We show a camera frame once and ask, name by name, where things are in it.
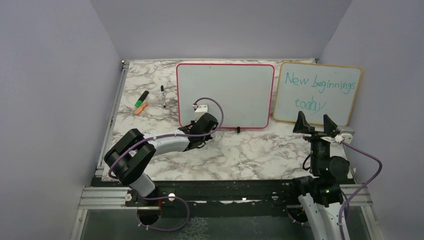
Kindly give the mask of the red framed whiteboard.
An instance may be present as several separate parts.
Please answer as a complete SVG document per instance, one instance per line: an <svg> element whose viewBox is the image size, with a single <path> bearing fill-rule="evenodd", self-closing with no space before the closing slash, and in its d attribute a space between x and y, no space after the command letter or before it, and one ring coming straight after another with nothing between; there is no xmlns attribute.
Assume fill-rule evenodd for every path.
<svg viewBox="0 0 424 240"><path fill-rule="evenodd" d="M275 67L259 63L180 63L176 66L178 118L194 120L193 103L223 120L223 128L264 129L269 124Z"/></svg>

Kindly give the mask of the black whiteboard marker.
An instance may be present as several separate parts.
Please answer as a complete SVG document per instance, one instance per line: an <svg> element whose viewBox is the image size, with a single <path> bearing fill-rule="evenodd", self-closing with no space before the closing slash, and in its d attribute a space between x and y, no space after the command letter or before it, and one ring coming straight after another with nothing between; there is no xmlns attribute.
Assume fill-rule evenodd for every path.
<svg viewBox="0 0 424 240"><path fill-rule="evenodd" d="M162 107L166 108L166 95L165 95L165 87L163 85L160 86L161 96L162 96Z"/></svg>

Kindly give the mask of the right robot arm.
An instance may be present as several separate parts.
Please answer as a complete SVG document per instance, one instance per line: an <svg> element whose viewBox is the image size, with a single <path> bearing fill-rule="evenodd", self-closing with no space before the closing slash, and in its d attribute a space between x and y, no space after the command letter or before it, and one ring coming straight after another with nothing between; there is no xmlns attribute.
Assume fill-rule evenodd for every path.
<svg viewBox="0 0 424 240"><path fill-rule="evenodd" d="M341 156L331 156L331 143L352 137L354 131L338 126L327 114L323 116L323 131L317 131L299 111L293 132L303 134L310 143L312 175L293 180L295 186L288 190L289 199L303 207L314 239L350 239L344 212L348 202L340 187L348 180L350 163Z"/></svg>

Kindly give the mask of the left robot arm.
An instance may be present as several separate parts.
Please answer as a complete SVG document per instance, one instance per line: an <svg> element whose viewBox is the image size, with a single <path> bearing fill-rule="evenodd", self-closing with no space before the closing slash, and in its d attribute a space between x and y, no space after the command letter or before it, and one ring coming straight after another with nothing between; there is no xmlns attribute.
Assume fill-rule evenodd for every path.
<svg viewBox="0 0 424 240"><path fill-rule="evenodd" d="M220 123L213 115L204 113L198 120L172 133L148 135L133 128L108 150L103 160L109 167L109 176L131 187L138 199L149 206L158 199L156 185L145 173L152 158L200 149L219 127Z"/></svg>

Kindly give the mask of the yellow framed written whiteboard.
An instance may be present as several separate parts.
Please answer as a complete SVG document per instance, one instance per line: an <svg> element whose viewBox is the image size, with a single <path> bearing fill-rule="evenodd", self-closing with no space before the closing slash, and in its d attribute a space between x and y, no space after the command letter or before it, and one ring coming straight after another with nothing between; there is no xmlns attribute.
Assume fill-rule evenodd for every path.
<svg viewBox="0 0 424 240"><path fill-rule="evenodd" d="M322 125L328 115L337 125L347 126L362 73L357 66L283 62L273 118L294 123L302 111L311 125Z"/></svg>

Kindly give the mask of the orange highlighter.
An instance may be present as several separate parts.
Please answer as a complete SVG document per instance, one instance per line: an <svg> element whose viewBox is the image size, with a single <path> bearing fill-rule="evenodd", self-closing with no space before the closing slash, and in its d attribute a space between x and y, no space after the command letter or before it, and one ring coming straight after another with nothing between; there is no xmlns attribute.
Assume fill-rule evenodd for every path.
<svg viewBox="0 0 424 240"><path fill-rule="evenodd" d="M136 115L136 116L138 116L138 115L140 115L144 110L145 110L145 108L148 106L149 104L147 103L147 102L144 102L144 103L142 103L139 107L137 107L135 110L134 110L134 114Z"/></svg>

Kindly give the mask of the green highlighter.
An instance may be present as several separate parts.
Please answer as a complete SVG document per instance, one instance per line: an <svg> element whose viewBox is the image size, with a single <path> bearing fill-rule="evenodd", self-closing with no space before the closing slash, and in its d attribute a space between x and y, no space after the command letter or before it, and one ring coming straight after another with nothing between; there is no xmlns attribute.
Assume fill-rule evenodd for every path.
<svg viewBox="0 0 424 240"><path fill-rule="evenodd" d="M140 107L142 104L143 104L143 102L145 101L145 99L147 98L147 96L149 95L149 91L148 90L145 90L142 94L141 94L141 96L138 98L138 100L136 101L136 103L134 104L134 106L136 107L136 108L138 108L138 107Z"/></svg>

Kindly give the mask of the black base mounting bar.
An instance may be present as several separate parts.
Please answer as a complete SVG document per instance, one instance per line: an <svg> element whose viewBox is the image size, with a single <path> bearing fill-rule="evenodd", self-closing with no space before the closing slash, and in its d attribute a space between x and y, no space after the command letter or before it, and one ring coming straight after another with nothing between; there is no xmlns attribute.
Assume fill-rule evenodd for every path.
<svg viewBox="0 0 424 240"><path fill-rule="evenodd" d="M300 208L298 197L306 193L325 204L342 202L340 193L333 188L318 190L309 176L293 180L164 180L155 184L150 195L154 200L144 200L129 189L125 193L131 200L123 206L136 209L143 217L285 217L287 208Z"/></svg>

